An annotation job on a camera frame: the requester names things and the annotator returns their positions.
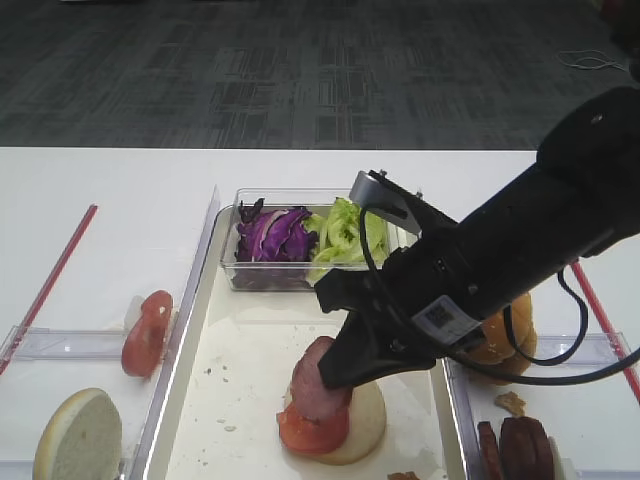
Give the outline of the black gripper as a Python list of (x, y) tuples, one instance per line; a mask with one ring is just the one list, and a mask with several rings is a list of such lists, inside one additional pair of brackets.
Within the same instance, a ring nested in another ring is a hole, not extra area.
[(466, 244), (415, 244), (380, 268), (331, 270), (315, 287), (321, 309), (348, 314), (318, 363), (325, 386), (429, 370), (480, 346), (474, 254)]

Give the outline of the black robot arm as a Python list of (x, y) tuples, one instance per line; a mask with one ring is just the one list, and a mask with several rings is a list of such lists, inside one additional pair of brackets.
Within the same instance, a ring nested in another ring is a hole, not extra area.
[(347, 312), (319, 363), (324, 384), (464, 362), (484, 320), (638, 233), (639, 92), (618, 87), (578, 107), (529, 168), (461, 221), (375, 171), (358, 174), (350, 198), (417, 239), (380, 268), (332, 269), (316, 283), (324, 312)]

